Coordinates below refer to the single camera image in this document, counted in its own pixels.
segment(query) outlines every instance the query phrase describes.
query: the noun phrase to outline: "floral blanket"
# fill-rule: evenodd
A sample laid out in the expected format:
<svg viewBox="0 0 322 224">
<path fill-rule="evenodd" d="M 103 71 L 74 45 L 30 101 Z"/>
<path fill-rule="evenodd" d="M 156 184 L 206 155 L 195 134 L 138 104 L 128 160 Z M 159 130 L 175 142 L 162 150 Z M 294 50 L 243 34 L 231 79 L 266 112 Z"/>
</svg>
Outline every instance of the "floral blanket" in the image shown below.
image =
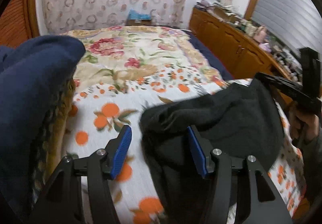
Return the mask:
<svg viewBox="0 0 322 224">
<path fill-rule="evenodd" d="M 86 47 L 74 75 L 78 92 L 97 83 L 126 92 L 126 81 L 153 75 L 164 65 L 193 66 L 207 81 L 222 81 L 218 70 L 209 66 L 181 30 L 130 26 L 72 30 L 64 35 L 80 39 Z"/>
<path fill-rule="evenodd" d="M 120 223 L 166 223 L 141 149 L 140 117 L 149 107 L 215 94 L 233 81 L 222 81 L 180 30 L 114 27 L 68 34 L 81 39 L 87 52 L 75 73 L 78 92 L 66 122 L 62 155 L 89 156 L 130 125 L 132 142 L 122 171 L 108 183 Z M 250 80 L 235 82 L 248 85 Z M 305 193 L 303 160 L 291 144 L 280 107 L 279 112 L 285 143 L 268 175 L 292 216 Z M 85 219 L 92 223 L 85 177 L 82 186 Z M 235 212 L 236 206 L 231 207 L 227 223 L 234 223 Z"/>
</svg>

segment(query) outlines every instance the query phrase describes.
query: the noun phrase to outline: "navy blue mattress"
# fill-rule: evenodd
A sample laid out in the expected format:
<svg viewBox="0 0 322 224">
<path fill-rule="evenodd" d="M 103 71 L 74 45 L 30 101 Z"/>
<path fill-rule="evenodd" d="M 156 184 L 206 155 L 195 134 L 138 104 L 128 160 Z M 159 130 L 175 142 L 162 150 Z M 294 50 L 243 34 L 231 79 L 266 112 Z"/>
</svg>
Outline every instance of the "navy blue mattress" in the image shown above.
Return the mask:
<svg viewBox="0 0 322 224">
<path fill-rule="evenodd" d="M 199 50 L 204 55 L 204 57 L 208 60 L 209 65 L 213 68 L 216 68 L 220 72 L 223 80 L 228 81 L 234 79 L 221 61 L 205 45 L 203 45 L 199 39 L 197 39 L 189 31 L 184 30 L 184 32 L 190 36 L 190 43 L 194 46 L 194 48 Z"/>
</svg>

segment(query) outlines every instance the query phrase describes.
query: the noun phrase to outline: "navy blue fabric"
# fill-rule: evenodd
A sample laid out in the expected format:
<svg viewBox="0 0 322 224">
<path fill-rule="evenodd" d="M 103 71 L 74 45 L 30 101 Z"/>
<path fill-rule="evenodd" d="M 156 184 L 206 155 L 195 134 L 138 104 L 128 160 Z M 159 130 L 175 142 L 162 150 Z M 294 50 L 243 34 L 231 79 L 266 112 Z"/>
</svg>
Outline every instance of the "navy blue fabric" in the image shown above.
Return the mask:
<svg viewBox="0 0 322 224">
<path fill-rule="evenodd" d="M 29 214 L 30 145 L 54 92 L 85 53 L 68 36 L 30 39 L 15 50 L 0 47 L 0 192 L 16 215 Z"/>
<path fill-rule="evenodd" d="M 199 50 L 204 57 L 208 60 L 209 65 L 213 68 L 216 68 L 221 76 L 223 77 L 223 80 L 233 80 L 233 76 L 229 73 L 229 71 L 225 68 L 225 66 L 221 63 L 221 61 L 205 46 L 201 43 L 199 39 L 197 39 L 191 32 L 184 31 L 190 36 L 190 43 Z"/>
</svg>

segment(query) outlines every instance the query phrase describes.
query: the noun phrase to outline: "silver bolt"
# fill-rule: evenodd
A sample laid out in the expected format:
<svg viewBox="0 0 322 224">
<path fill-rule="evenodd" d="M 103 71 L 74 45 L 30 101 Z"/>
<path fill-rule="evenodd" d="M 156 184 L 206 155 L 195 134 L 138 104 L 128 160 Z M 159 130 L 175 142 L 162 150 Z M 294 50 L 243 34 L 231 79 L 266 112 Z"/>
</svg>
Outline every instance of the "silver bolt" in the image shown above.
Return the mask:
<svg viewBox="0 0 322 224">
<path fill-rule="evenodd" d="M 248 159 L 250 162 L 255 162 L 255 161 L 256 161 L 256 158 L 255 158 L 255 156 L 253 156 L 253 155 L 249 155 L 249 156 L 247 157 L 247 159 Z"/>
<path fill-rule="evenodd" d="M 68 163 L 68 162 L 70 162 L 73 158 L 72 158 L 71 156 L 64 156 L 62 159 L 63 159 L 63 161 L 64 161 L 64 162 Z"/>
<path fill-rule="evenodd" d="M 219 148 L 213 149 L 213 154 L 219 156 L 219 155 L 221 155 L 221 153 L 222 153 L 222 151 Z"/>
<path fill-rule="evenodd" d="M 99 156 L 103 156 L 103 155 L 105 155 L 105 153 L 106 153 L 106 151 L 103 148 L 101 148 L 98 151 L 96 151 L 96 154 L 99 155 Z"/>
</svg>

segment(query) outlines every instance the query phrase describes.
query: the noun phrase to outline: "black sleeve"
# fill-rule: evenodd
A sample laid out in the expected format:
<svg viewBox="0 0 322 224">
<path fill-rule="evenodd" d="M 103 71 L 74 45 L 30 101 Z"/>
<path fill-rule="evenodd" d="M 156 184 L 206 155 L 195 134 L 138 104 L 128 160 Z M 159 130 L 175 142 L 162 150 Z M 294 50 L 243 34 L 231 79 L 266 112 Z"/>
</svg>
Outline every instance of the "black sleeve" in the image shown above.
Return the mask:
<svg viewBox="0 0 322 224">
<path fill-rule="evenodd" d="M 307 184 L 305 197 L 310 203 L 322 189 L 322 129 L 317 138 L 302 145 L 304 177 Z"/>
</svg>

